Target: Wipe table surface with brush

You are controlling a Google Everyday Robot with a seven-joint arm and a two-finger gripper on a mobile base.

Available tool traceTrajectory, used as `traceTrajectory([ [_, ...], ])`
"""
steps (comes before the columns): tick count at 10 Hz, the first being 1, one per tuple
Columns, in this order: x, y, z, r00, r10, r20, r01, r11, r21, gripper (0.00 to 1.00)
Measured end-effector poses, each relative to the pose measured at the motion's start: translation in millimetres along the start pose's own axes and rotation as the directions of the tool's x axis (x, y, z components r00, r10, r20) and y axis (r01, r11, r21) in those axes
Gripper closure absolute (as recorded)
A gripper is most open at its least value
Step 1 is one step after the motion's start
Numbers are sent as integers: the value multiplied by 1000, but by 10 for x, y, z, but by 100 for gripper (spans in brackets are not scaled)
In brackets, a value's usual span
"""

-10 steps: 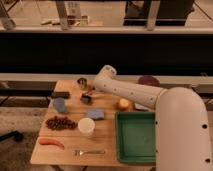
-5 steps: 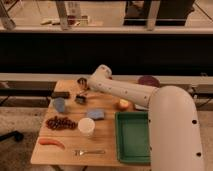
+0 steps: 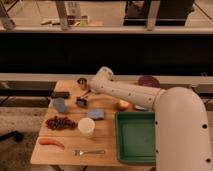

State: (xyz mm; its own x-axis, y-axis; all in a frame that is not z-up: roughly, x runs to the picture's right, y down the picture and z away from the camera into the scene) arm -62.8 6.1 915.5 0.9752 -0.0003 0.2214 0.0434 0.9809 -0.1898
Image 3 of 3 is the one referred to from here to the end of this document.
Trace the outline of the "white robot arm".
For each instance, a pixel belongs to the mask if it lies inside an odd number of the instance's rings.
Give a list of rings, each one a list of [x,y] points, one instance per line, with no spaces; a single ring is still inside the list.
[[[155,112],[156,171],[213,171],[207,111],[195,92],[117,82],[108,67],[98,70],[90,88]]]

